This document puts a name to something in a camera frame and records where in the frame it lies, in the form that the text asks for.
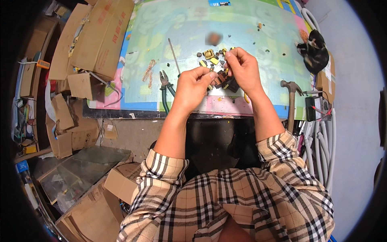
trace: screwdriver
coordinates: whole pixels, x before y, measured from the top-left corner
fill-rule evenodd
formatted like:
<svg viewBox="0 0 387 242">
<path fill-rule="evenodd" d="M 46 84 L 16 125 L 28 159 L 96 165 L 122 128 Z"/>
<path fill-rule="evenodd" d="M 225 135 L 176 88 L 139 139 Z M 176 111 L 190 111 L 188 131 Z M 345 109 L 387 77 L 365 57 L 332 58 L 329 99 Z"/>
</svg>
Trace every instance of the screwdriver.
<svg viewBox="0 0 387 242">
<path fill-rule="evenodd" d="M 168 38 L 168 41 L 169 41 L 170 46 L 171 46 L 173 58 L 175 59 L 175 63 L 176 63 L 176 66 L 177 66 L 177 71 L 179 72 L 179 75 L 177 76 L 177 78 L 179 78 L 179 77 L 180 77 L 180 69 L 179 69 L 179 65 L 177 64 L 176 56 L 175 56 L 175 53 L 174 53 L 173 48 L 172 48 L 171 39 Z"/>
</svg>

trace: wall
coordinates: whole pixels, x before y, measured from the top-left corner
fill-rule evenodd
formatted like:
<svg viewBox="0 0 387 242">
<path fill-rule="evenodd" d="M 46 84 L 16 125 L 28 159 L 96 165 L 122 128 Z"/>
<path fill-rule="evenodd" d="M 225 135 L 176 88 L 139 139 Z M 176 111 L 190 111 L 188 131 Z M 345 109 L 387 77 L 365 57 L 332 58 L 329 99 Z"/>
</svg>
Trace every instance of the wall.
<svg viewBox="0 0 387 242">
<path fill-rule="evenodd" d="M 343 241 L 369 202 L 383 156 L 378 133 L 383 73 L 366 30 L 346 1 L 310 0 L 306 8 L 317 19 L 336 65 L 333 236 Z"/>
</svg>

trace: hammer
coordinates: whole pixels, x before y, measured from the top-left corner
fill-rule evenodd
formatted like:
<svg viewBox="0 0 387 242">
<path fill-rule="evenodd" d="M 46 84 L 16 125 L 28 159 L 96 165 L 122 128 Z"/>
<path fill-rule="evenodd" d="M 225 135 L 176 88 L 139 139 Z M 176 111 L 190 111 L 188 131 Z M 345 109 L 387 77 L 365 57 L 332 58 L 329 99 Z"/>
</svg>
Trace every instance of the hammer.
<svg viewBox="0 0 387 242">
<path fill-rule="evenodd" d="M 289 90 L 289 113 L 288 113 L 288 131 L 293 134 L 294 126 L 294 104 L 296 98 L 296 91 L 301 96 L 304 96 L 301 88 L 295 82 L 287 82 L 282 80 L 281 87 L 287 87 Z"/>
</svg>

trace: shirt sleeve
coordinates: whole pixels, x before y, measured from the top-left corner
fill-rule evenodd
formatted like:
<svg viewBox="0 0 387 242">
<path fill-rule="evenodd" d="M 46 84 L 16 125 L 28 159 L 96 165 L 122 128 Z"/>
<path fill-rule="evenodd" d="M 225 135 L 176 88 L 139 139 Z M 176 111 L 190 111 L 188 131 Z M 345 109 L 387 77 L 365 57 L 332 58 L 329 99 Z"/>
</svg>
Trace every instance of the shirt sleeve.
<svg viewBox="0 0 387 242">
<path fill-rule="evenodd" d="M 117 241 L 153 241 L 164 212 L 182 188 L 189 160 L 176 159 L 149 151 L 141 163 L 138 188 L 128 216 L 121 222 Z"/>
<path fill-rule="evenodd" d="M 333 228 L 333 203 L 325 187 L 308 173 L 304 160 L 296 149 L 295 138 L 286 130 L 282 134 L 257 143 L 262 169 L 281 178 L 283 192 L 294 206 L 304 214 L 309 225 L 316 230 L 325 224 L 325 235 Z"/>
</svg>

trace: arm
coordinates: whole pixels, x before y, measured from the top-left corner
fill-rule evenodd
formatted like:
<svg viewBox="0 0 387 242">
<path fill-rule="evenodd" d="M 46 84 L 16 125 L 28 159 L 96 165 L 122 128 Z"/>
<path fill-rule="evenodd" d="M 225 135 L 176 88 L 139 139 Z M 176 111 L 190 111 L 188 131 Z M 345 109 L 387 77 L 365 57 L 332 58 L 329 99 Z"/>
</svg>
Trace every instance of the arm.
<svg viewBox="0 0 387 242">
<path fill-rule="evenodd" d="M 178 80 L 175 99 L 154 149 L 141 163 L 137 189 L 128 216 L 122 221 L 117 241 L 153 238 L 157 227 L 184 183 L 186 122 L 201 103 L 207 86 L 217 77 L 208 68 L 184 71 Z"/>
<path fill-rule="evenodd" d="M 257 141 L 283 133 L 285 129 L 262 88 L 256 58 L 237 47 L 226 52 L 226 59 L 227 66 L 231 69 L 228 75 L 235 76 L 239 86 L 251 100 Z"/>
<path fill-rule="evenodd" d="M 257 148 L 262 159 L 262 169 L 268 170 L 282 179 L 283 187 L 291 186 L 295 189 L 291 196 L 299 196 L 303 202 L 303 214 L 312 214 L 305 217 L 312 226 L 316 222 L 316 211 L 320 211 L 329 231 L 334 228 L 333 204 L 324 186 L 307 169 L 305 162 L 299 157 L 294 137 L 285 131 L 272 103 L 264 93 L 258 64 L 255 57 L 241 48 L 226 52 L 227 67 L 231 69 L 239 86 L 252 101 Z"/>
</svg>

